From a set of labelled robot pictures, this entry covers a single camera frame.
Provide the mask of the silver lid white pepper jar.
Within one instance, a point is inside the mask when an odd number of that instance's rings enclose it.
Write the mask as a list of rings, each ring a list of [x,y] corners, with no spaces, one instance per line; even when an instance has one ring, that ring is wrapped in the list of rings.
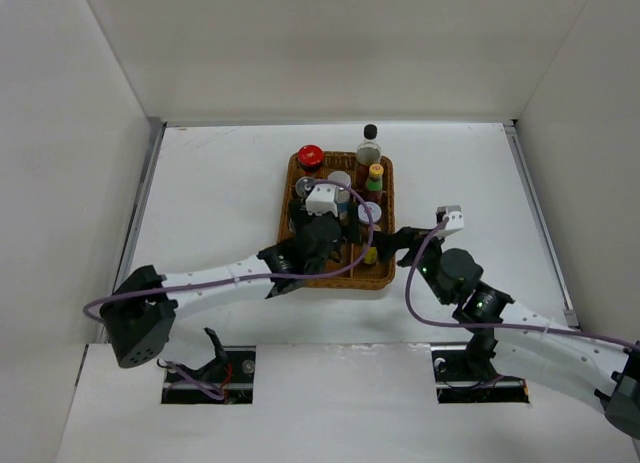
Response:
[[[338,183],[336,187],[336,206],[338,218],[344,220],[347,217],[349,203],[351,201],[351,177],[345,171],[333,171],[328,175],[328,180]]]

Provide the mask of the clear salt grinder black top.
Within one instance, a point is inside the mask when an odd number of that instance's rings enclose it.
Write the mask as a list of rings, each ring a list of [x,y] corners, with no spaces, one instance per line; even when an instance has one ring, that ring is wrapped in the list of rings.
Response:
[[[313,190],[316,179],[310,176],[303,176],[299,178],[294,185],[294,192],[296,196],[302,200],[305,200],[309,193]]]

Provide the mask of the yellow label sesame oil bottle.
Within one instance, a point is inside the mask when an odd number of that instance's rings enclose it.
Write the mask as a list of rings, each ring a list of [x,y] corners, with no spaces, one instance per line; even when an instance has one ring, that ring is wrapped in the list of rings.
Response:
[[[378,250],[375,246],[371,246],[368,248],[367,252],[364,254],[364,257],[361,263],[367,266],[374,266],[378,263],[378,261],[379,261]]]

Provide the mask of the white lid red label jar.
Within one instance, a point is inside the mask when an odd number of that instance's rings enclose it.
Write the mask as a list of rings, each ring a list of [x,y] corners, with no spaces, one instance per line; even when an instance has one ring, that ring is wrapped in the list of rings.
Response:
[[[358,205],[357,217],[361,232],[367,234],[371,224],[378,225],[382,218],[382,209],[377,203],[366,201],[365,204]]]

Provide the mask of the green label chili sauce bottle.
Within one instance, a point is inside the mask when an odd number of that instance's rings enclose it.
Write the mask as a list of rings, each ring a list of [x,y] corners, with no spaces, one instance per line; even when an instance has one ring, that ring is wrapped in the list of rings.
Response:
[[[362,197],[365,201],[379,203],[383,193],[383,176],[384,168],[380,163],[374,163],[369,166],[368,176],[366,178]]]

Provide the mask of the red lid chili sauce jar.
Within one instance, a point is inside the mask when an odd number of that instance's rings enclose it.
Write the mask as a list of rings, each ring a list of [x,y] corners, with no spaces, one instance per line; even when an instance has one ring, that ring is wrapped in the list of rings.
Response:
[[[316,145],[304,145],[298,150],[297,162],[306,176],[313,176],[324,164],[324,151]]]

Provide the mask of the tall dark soy sauce bottle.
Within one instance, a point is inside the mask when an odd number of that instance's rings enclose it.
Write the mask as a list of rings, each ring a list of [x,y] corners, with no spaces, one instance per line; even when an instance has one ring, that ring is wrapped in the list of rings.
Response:
[[[381,148],[377,143],[378,127],[367,124],[363,129],[363,141],[356,149],[355,188],[363,188],[369,175],[369,167],[381,160]]]

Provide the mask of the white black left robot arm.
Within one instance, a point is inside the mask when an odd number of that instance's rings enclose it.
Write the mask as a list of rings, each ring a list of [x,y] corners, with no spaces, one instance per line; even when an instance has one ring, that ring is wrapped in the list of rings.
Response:
[[[311,282],[327,262],[342,259],[344,243],[360,243],[358,211],[310,216],[294,206],[293,236],[236,263],[190,273],[134,270],[99,306],[117,364],[134,368],[162,356],[175,321],[210,308],[280,297]]]

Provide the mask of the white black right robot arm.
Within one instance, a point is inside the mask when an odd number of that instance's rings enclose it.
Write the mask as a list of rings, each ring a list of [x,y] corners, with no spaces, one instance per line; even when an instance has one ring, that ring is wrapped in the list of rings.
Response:
[[[442,247],[442,224],[404,227],[373,236],[380,260],[405,251],[400,266],[420,275],[442,305],[451,305],[453,327],[472,337],[464,367],[473,377],[500,375],[535,382],[574,398],[617,430],[639,436],[639,346],[557,324],[483,282],[483,268],[463,249]]]

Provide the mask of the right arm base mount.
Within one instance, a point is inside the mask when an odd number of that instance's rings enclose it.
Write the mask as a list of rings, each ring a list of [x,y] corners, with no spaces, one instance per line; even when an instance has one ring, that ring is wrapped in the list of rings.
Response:
[[[468,342],[436,343],[431,360],[440,404],[528,404],[524,379],[498,373],[490,362],[485,338],[472,336]]]

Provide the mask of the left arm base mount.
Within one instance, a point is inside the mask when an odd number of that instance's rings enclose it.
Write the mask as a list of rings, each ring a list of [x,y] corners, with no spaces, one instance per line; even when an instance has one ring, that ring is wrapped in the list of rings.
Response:
[[[159,359],[165,371],[161,403],[165,405],[248,405],[253,403],[255,346],[224,346],[216,332],[204,329],[212,357],[198,368]]]

